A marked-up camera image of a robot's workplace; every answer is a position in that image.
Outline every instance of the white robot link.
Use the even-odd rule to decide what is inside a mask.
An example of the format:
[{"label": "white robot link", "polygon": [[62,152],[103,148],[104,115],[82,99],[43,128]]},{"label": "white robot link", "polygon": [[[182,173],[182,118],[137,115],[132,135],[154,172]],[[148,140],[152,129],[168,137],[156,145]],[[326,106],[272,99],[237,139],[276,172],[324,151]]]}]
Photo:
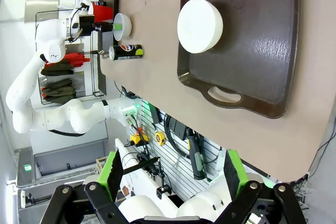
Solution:
[{"label": "white robot link", "polygon": [[15,79],[6,96],[6,103],[13,113],[13,126],[18,133],[50,131],[70,121],[77,133],[86,133],[96,123],[115,118],[124,126],[135,123],[139,99],[126,97],[103,100],[85,109],[82,102],[73,99],[56,109],[35,111],[30,97],[37,82],[37,75],[45,60],[61,61],[65,56],[65,41],[80,36],[79,15],[75,9],[68,19],[51,19],[39,24],[36,31],[37,51],[28,65]]}]

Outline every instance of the bowl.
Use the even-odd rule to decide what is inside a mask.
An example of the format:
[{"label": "bowl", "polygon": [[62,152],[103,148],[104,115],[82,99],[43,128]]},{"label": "bowl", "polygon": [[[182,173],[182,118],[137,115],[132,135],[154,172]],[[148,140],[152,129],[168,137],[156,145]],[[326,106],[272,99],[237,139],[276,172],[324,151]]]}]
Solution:
[{"label": "bowl", "polygon": [[181,9],[177,34],[182,47],[199,54],[214,47],[223,33],[223,19],[206,0],[189,0]]},{"label": "bowl", "polygon": [[121,30],[113,30],[113,35],[116,41],[121,41],[122,39],[126,39],[130,36],[132,23],[128,16],[122,13],[117,13],[113,23],[122,25]]}]

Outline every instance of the red cup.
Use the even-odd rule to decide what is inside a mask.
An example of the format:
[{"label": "red cup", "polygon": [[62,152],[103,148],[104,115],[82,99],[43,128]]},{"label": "red cup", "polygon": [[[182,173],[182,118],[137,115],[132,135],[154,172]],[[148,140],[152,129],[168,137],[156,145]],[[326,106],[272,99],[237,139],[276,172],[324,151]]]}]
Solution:
[{"label": "red cup", "polygon": [[94,22],[103,22],[108,19],[113,19],[113,9],[108,6],[95,5],[92,3]]}]

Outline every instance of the can lid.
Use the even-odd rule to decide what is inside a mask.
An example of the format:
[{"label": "can lid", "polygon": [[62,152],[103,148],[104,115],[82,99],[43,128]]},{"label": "can lid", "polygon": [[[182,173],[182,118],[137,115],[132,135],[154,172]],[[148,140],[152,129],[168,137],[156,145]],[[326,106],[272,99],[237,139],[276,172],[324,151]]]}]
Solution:
[{"label": "can lid", "polygon": [[114,60],[114,49],[113,49],[113,46],[110,46],[110,48],[109,48],[109,58],[110,58],[110,60]]}]

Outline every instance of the exit sign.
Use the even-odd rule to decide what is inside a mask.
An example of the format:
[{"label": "exit sign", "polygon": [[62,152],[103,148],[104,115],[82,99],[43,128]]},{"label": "exit sign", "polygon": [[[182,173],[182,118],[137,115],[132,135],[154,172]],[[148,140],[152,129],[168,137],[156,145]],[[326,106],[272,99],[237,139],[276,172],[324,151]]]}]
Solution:
[{"label": "exit sign", "polygon": [[32,170],[32,166],[31,165],[24,165],[23,167],[24,167],[24,169],[25,169],[26,172],[30,172]]}]

